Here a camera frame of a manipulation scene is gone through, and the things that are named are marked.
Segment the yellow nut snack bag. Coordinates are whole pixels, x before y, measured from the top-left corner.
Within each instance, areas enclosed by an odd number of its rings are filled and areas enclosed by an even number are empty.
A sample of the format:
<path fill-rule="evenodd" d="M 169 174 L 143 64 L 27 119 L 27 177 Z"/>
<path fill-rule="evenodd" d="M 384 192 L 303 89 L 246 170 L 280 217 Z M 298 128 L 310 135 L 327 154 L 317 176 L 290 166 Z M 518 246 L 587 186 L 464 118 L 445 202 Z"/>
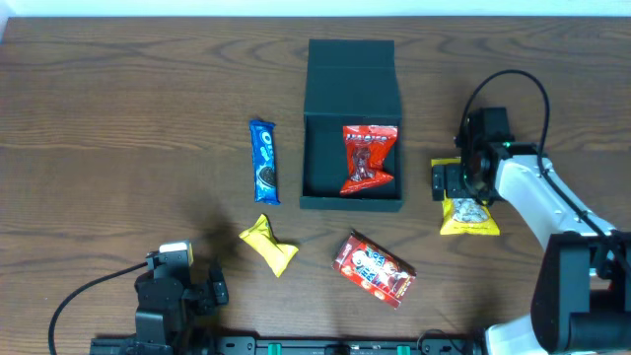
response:
<path fill-rule="evenodd" d="M 460 157 L 439 158 L 431 160 L 431 167 L 435 165 L 447 166 L 448 163 L 459 163 Z M 492 218 L 486 206 L 476 203 L 471 198 L 447 198 L 438 201 L 443 208 L 443 222 L 440 228 L 441 236 L 450 235 L 480 235 L 499 236 L 500 229 Z"/>

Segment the red nut snack bag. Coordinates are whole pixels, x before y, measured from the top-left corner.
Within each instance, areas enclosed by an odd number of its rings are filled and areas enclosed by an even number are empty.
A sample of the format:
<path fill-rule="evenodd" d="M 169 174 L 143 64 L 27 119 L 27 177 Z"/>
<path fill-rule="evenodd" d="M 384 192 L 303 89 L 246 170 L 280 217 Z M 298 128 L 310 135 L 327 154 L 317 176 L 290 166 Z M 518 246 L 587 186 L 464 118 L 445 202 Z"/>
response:
<path fill-rule="evenodd" d="M 348 178 L 341 195 L 385 185 L 394 176 L 384 171 L 384 162 L 397 141 L 398 128 L 391 125 L 346 125 L 342 128 Z"/>

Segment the red Meiji panda biscuit box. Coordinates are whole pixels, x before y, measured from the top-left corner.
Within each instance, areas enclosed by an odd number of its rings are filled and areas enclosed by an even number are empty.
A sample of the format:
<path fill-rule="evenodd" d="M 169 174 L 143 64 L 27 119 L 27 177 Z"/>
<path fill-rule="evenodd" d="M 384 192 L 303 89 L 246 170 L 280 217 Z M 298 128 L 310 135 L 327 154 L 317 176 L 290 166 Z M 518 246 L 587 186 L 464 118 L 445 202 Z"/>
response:
<path fill-rule="evenodd" d="M 331 267 L 380 301 L 398 309 L 416 270 L 356 230 L 341 244 Z"/>

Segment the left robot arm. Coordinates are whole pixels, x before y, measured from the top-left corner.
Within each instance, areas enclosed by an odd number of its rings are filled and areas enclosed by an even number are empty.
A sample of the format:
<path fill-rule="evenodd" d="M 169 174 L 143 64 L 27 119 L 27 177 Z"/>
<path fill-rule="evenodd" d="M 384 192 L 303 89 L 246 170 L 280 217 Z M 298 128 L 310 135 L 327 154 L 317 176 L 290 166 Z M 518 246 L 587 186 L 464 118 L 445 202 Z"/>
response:
<path fill-rule="evenodd" d="M 136 279 L 136 333 L 117 351 L 122 355 L 214 354 L 215 337 L 198 322 L 229 302 L 222 268 L 213 261 L 207 276 L 191 280 L 192 257 L 185 250 L 154 251 L 149 270 Z"/>

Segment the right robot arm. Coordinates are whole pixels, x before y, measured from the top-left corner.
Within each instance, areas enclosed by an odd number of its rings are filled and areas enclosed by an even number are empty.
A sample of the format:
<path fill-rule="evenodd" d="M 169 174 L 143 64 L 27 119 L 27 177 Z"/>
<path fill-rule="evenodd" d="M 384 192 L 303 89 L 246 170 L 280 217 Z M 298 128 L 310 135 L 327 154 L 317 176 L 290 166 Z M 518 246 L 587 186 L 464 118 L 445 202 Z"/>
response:
<path fill-rule="evenodd" d="M 544 250 L 528 315 L 475 337 L 427 336 L 424 351 L 457 354 L 593 354 L 630 347 L 630 236 L 595 215 L 534 145 L 467 146 L 432 162 L 436 200 L 503 200 Z"/>

